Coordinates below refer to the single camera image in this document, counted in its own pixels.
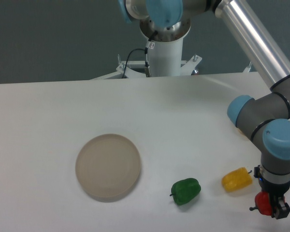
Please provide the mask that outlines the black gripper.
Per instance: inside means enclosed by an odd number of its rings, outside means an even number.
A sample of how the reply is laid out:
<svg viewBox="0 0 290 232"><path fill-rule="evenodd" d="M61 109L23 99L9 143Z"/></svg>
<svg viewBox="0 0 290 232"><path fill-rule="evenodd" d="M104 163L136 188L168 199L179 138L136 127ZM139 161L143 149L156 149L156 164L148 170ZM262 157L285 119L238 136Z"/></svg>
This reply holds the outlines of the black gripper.
<svg viewBox="0 0 290 232"><path fill-rule="evenodd" d="M258 179L261 189L270 193L270 205L272 218L287 218L290 213L290 206L285 201L284 194L290 189L290 173L274 174L262 165L254 167L254 177Z"/></svg>

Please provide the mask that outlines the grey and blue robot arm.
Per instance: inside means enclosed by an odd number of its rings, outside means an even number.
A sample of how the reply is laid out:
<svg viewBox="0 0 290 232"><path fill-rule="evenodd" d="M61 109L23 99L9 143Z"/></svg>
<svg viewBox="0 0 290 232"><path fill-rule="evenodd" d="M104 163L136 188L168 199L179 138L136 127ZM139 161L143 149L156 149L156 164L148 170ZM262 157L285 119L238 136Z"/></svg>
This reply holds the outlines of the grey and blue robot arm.
<svg viewBox="0 0 290 232"><path fill-rule="evenodd" d="M126 22L138 20L145 46L145 74L192 74L182 64L182 40L195 15L213 11L227 25L270 94L253 99L235 98L229 105L230 121L261 151L254 176L261 187L255 209L276 219L286 218L290 207L290 62L244 0L121 0Z"/></svg>

